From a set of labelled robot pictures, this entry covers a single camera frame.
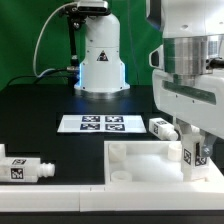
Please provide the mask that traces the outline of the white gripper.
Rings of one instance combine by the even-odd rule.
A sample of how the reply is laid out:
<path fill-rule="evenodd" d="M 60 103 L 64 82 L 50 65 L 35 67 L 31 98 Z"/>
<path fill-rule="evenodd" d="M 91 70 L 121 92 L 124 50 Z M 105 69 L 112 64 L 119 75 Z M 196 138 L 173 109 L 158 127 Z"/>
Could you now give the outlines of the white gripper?
<path fill-rule="evenodd" d="M 157 108 L 202 129 L 200 156 L 210 157 L 217 137 L 224 139 L 224 72 L 199 75 L 193 87 L 173 83 L 171 75 L 159 69 L 152 80 Z"/>

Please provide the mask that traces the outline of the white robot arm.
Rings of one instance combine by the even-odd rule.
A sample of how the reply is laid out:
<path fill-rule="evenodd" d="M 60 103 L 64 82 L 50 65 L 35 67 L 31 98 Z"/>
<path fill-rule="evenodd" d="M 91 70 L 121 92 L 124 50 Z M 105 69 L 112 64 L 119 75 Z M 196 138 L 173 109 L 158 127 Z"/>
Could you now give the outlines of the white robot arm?
<path fill-rule="evenodd" d="M 117 18 L 103 0 L 80 0 L 77 10 L 87 16 L 77 88 L 90 95 L 125 89 Z M 182 128 L 198 127 L 193 148 L 208 157 L 215 140 L 224 139 L 224 0 L 146 0 L 146 18 L 163 37 L 149 55 L 156 106 Z"/>

